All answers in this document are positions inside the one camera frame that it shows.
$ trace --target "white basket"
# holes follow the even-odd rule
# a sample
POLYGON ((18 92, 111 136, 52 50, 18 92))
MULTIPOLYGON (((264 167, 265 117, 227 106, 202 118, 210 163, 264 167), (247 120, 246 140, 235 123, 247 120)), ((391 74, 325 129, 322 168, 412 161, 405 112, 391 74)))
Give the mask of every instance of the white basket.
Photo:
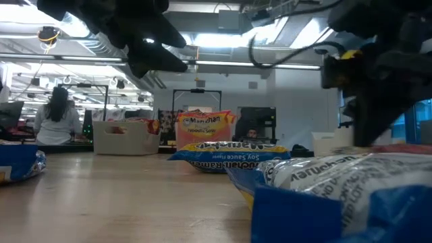
POLYGON ((150 134, 144 122, 94 121, 94 153, 98 155, 152 155, 159 149, 161 133, 150 134), (114 127, 124 134, 112 134, 114 127))

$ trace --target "white shirt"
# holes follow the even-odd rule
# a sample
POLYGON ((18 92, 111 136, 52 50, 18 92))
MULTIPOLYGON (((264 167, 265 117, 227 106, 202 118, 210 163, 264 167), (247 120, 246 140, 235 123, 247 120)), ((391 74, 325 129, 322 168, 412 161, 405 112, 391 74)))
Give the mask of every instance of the white shirt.
POLYGON ((69 108, 59 122, 47 119, 42 105, 34 118, 33 129, 38 132, 36 139, 46 145, 58 145, 71 139, 70 133, 81 134, 80 116, 74 108, 69 108))

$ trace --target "wooden table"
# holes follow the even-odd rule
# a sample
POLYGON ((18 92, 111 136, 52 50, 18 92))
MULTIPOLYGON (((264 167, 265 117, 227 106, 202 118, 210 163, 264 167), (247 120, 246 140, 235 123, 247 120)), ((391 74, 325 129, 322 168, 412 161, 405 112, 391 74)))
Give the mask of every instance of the wooden table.
POLYGON ((43 175, 0 187, 0 241, 249 242, 228 177, 168 156, 49 155, 43 175))

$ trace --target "long dark hair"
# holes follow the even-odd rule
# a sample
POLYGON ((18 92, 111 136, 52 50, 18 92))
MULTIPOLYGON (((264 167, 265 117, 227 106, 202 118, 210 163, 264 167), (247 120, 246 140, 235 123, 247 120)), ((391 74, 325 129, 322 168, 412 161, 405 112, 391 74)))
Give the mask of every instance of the long dark hair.
POLYGON ((47 119, 51 119, 53 122, 60 122, 69 109, 68 95, 66 89, 60 87, 54 88, 53 96, 49 100, 49 103, 45 105, 47 119))

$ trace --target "woman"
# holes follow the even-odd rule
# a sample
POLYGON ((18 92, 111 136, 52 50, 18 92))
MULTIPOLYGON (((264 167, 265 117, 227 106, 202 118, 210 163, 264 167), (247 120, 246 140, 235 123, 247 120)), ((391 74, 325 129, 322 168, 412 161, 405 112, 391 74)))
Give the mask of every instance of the woman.
POLYGON ((68 102, 68 91, 55 87, 48 104, 39 108, 34 120, 37 145, 60 145, 70 142, 71 132, 82 133, 80 116, 68 102))

